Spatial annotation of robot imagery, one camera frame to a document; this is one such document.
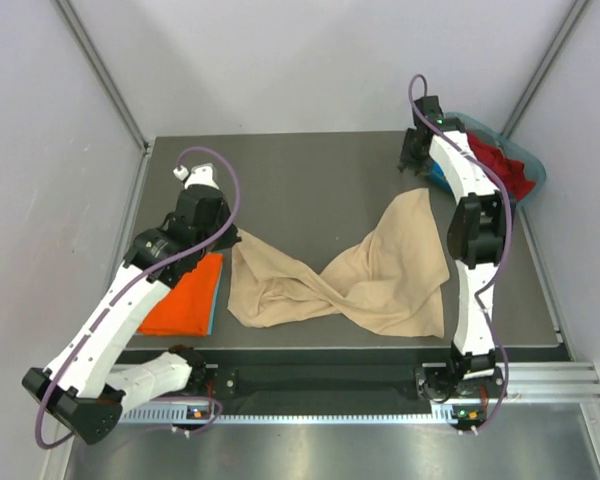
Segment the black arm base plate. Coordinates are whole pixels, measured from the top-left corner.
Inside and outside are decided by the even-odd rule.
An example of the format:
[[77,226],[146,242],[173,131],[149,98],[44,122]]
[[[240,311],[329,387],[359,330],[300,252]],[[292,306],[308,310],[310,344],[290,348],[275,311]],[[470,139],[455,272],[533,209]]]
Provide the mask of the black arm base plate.
[[493,352],[456,348],[198,349],[202,376],[217,394],[373,392],[408,401],[443,401],[480,386],[499,390],[503,369]]

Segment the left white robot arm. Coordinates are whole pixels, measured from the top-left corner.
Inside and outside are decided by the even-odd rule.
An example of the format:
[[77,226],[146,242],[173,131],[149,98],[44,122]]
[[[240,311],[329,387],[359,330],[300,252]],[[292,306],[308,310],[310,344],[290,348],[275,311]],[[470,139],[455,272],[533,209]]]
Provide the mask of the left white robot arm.
[[30,368],[24,389],[39,403],[42,423],[52,416],[88,445],[108,436],[128,411],[164,394],[196,396],[206,387],[203,361],[176,346],[122,372],[112,368],[151,311],[212,252],[238,240],[235,213],[215,184],[184,187],[163,223],[134,238],[108,292],[67,347],[43,368]]

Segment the beige t shirt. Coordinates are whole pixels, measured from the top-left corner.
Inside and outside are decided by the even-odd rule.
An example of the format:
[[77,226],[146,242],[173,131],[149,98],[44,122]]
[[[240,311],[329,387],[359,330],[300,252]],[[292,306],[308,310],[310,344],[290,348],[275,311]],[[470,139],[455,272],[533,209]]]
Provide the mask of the beige t shirt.
[[244,232],[231,254],[228,310],[251,328],[342,314],[376,335],[441,338],[449,278],[430,195],[419,188],[396,196],[321,272]]

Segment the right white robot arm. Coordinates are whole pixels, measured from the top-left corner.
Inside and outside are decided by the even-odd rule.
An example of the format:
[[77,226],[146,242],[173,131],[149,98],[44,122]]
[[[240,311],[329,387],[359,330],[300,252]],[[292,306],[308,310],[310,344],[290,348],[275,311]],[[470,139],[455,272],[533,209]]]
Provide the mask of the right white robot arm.
[[511,236],[510,208],[504,191],[485,173],[470,145],[464,124],[443,113],[439,99],[411,100],[414,126],[406,131],[399,169],[417,175],[438,166],[456,202],[446,245],[457,267],[459,308],[451,354],[444,373],[429,373],[421,391],[439,390],[444,400],[467,396],[495,381],[493,278]]

